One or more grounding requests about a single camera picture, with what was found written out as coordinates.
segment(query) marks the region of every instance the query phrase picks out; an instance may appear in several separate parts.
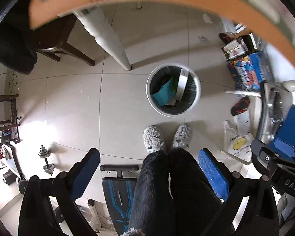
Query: trash can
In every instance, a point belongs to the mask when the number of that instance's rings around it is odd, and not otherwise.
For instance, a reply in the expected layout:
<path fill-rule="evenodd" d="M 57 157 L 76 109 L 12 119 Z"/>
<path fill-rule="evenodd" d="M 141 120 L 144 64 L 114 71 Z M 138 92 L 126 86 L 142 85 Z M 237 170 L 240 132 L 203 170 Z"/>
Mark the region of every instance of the trash can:
<path fill-rule="evenodd" d="M 181 69 L 189 71 L 187 85 L 181 101 L 176 101 L 175 106 L 159 106 L 152 95 L 157 93 L 160 88 L 171 78 L 179 79 Z M 191 110 L 198 102 L 201 94 L 199 78 L 189 67 L 179 63 L 165 63 L 156 67 L 150 74 L 147 85 L 146 95 L 151 106 L 160 114 L 167 117 L 178 117 Z"/>

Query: black pants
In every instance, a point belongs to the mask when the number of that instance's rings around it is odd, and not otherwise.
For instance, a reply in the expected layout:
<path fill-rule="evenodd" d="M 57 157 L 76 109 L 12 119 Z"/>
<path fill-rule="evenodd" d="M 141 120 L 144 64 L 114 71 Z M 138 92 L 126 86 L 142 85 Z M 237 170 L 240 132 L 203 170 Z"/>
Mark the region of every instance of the black pants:
<path fill-rule="evenodd" d="M 146 236 L 199 236 L 221 205 L 189 152 L 158 151 L 143 161 L 129 228 L 142 229 Z"/>

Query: fuzzy gray slipper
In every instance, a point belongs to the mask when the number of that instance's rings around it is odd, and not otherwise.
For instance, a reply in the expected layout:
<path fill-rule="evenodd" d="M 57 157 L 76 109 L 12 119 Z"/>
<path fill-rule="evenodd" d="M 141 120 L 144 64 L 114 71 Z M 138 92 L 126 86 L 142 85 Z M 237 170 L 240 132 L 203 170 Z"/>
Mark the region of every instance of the fuzzy gray slipper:
<path fill-rule="evenodd" d="M 144 130 L 143 140 L 149 154 L 159 150 L 166 151 L 161 129 L 156 125 L 149 126 Z"/>
<path fill-rule="evenodd" d="M 172 148 L 189 148 L 191 140 L 192 128 L 188 124 L 181 124 L 174 135 Z"/>

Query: plastic bag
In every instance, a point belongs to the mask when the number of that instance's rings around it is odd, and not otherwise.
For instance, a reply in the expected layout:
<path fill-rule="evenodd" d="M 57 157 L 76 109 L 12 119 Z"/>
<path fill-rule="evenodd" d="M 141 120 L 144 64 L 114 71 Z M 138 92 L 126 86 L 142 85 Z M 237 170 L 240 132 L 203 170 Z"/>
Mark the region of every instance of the plastic bag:
<path fill-rule="evenodd" d="M 244 161 L 250 162 L 252 152 L 250 144 L 254 137 L 250 133 L 238 135 L 236 130 L 224 121 L 224 151 Z"/>

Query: yellow smiley face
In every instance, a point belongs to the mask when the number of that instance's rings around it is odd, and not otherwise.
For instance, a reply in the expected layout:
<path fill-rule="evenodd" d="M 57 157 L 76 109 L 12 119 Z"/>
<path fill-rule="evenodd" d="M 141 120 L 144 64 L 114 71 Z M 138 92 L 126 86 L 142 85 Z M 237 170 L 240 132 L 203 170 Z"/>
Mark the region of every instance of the yellow smiley face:
<path fill-rule="evenodd" d="M 234 150 L 240 149 L 246 142 L 247 142 L 247 139 L 245 137 L 241 137 L 241 138 L 237 139 L 237 141 L 233 145 L 233 149 Z"/>

